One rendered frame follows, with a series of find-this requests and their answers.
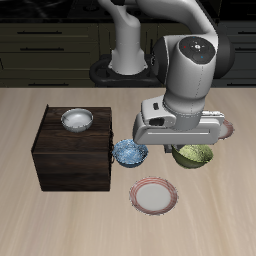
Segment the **green bowl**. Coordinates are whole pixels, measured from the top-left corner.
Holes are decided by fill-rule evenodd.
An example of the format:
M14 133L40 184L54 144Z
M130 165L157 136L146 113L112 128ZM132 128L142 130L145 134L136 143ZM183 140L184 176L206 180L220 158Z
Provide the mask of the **green bowl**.
M185 169L197 169L213 159L208 145L173 145L172 155L176 163Z

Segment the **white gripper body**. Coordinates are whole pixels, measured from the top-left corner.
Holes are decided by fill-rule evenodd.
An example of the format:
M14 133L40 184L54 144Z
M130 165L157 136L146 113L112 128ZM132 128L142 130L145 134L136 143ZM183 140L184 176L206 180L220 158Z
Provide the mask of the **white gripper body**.
M224 114L219 111L204 111L196 128L177 131L163 126L146 125L138 113L133 126L133 141L145 145L196 145L214 144L222 136Z

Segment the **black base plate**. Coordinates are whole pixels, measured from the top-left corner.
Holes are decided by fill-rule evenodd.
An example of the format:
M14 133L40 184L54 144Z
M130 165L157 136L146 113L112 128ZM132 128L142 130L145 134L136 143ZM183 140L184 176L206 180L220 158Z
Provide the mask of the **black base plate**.
M103 54L90 67L89 76L95 86L99 88L157 88L164 83L164 80L153 73L152 57L152 54L145 55L148 67L142 72L134 75L122 75L109 68L112 56Z

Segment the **blue patterned bowl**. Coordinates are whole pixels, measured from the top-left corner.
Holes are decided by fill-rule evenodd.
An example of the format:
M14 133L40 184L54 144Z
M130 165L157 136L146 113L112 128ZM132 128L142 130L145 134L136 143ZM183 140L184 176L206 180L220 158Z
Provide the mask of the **blue patterned bowl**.
M125 139L115 144L112 155L121 166L135 168L147 158L148 148L136 144L132 139Z

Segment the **white plate with red rim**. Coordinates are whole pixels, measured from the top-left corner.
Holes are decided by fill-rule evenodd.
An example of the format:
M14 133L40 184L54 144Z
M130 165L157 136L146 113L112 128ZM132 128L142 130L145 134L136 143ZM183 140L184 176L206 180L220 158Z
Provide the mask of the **white plate with red rim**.
M164 215L176 206L178 193L168 180L146 177L130 188L129 200L136 210L146 215Z
M219 140L224 140L230 137L234 132L233 124L227 120L224 120L220 126Z

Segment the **white bowl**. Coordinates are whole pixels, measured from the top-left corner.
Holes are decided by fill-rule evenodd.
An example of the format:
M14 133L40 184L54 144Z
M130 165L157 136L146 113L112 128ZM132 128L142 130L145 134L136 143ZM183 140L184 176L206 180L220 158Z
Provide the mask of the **white bowl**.
M61 123L67 131L80 133L91 127L93 115L87 109L74 108L61 116Z

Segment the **dark kitchen cupboards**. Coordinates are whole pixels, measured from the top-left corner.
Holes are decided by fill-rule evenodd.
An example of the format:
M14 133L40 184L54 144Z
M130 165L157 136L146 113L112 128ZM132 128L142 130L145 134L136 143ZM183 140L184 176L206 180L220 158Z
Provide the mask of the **dark kitchen cupboards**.
M256 0L200 0L235 48L215 87L256 87ZM98 0L0 0L0 87L92 87L90 66L115 48Z

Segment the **dark wooden cabinet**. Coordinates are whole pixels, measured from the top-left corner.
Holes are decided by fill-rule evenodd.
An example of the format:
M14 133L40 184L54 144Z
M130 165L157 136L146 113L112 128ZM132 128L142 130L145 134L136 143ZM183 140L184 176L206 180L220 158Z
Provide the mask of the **dark wooden cabinet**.
M92 126L81 133L66 130L66 107L47 106L31 154L42 191L108 191L113 150L112 110L91 107Z

